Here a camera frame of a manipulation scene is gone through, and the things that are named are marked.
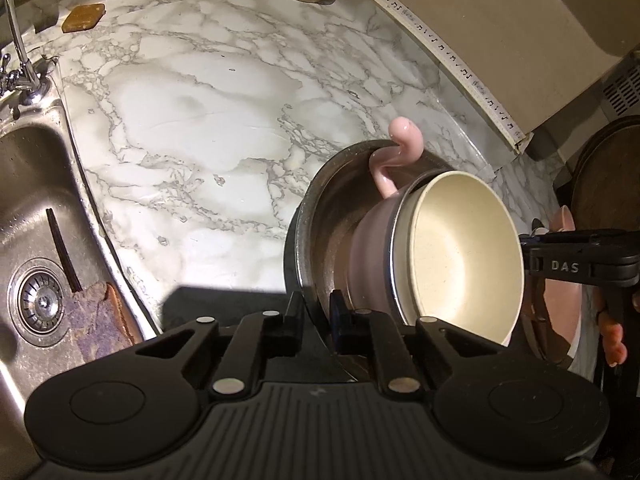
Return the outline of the right hand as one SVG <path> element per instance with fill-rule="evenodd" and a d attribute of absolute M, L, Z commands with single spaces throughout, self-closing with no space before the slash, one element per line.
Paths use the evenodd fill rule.
<path fill-rule="evenodd" d="M 593 301 L 597 309 L 596 323 L 602 337 L 602 346 L 606 362 L 609 367 L 623 364 L 628 356 L 628 351 L 623 343 L 624 329 L 616 322 L 604 300 L 600 288 L 593 289 Z"/>

